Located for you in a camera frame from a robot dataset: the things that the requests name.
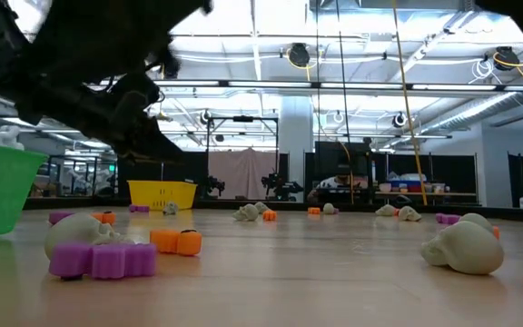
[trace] orange cube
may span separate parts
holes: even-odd
[[[499,240],[499,228],[497,226],[494,226],[494,236]]]
[[[195,230],[182,231],[177,243],[177,253],[180,255],[196,255],[201,251],[202,236]]]
[[[272,210],[266,210],[263,212],[263,220],[265,222],[275,222],[276,218],[278,218],[278,214]]]
[[[152,230],[150,242],[160,253],[177,253],[177,243],[181,233],[173,230]]]
[[[110,225],[114,224],[116,220],[116,215],[113,212],[104,212],[104,213],[92,213],[92,216],[100,223],[109,223]]]

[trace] ceiling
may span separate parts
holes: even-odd
[[[392,10],[373,8],[376,2],[372,1],[362,1],[362,8],[353,0],[339,1],[340,21],[332,11],[332,1],[325,1],[329,6],[319,9],[316,15],[315,7],[308,10],[308,5],[315,5],[315,0],[214,0],[210,15],[196,12],[172,30],[172,49],[182,61],[179,79],[400,83],[399,48],[394,37]],[[523,63],[523,34],[516,24],[506,16],[462,12],[463,3],[454,0],[404,2],[408,9],[400,9],[398,18],[406,82],[521,83],[517,69],[501,72],[493,69],[490,61],[481,63],[485,55],[494,54],[497,46],[511,46]],[[10,4],[19,14],[20,28],[27,33],[36,32],[47,2],[12,0]],[[419,9],[419,6],[433,8]],[[307,45],[311,56],[309,69],[300,69],[289,61],[287,53],[293,43]],[[160,79],[158,72],[150,74]],[[281,110],[288,110],[282,108],[281,103],[289,93],[281,88],[163,87],[163,92],[167,98],[149,108],[149,112],[171,117],[172,122],[160,121],[163,132],[190,151],[203,150],[206,144],[204,135],[186,134],[186,131],[204,131],[199,117],[206,110],[219,117],[241,114],[278,117]],[[340,93],[302,90],[301,94],[310,97],[315,117],[320,117],[314,119],[316,134],[346,133],[346,121],[340,120],[340,114],[344,115],[345,111],[351,134],[406,133],[391,124],[396,113],[405,111],[400,90],[376,96],[350,93],[346,101]],[[415,125],[424,125],[478,97],[465,92],[411,94],[409,105]],[[10,110],[13,110],[10,104],[0,102],[0,113]],[[64,128],[57,122],[45,123],[40,127]],[[225,140],[221,143],[211,139],[211,145],[214,149],[253,146],[273,150],[275,125],[272,124],[229,120],[216,131],[224,134]],[[75,133],[54,134],[86,141]],[[384,145],[386,141],[377,142]]]

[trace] concrete floor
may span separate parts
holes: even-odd
[[[506,260],[481,277],[421,259],[420,244],[443,228],[430,215],[281,212],[277,223],[236,223],[227,211],[112,210],[115,229],[137,242],[153,228],[197,229],[202,253],[159,255],[153,278],[61,282],[47,274],[49,212],[24,212],[0,237],[0,326],[523,327],[523,223],[492,221]]]

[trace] yellow basket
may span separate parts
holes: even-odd
[[[186,182],[128,181],[134,205],[148,205],[151,210],[162,211],[169,201],[179,209],[191,209],[197,185]]]

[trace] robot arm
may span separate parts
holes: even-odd
[[[198,8],[211,11],[210,1],[54,0],[30,43],[0,0],[0,96],[30,124],[48,116],[122,157],[179,162],[183,152],[144,112],[162,101],[145,71],[163,65],[176,76],[168,33]],[[146,65],[146,58],[153,61]],[[87,85],[118,75],[105,90]]]

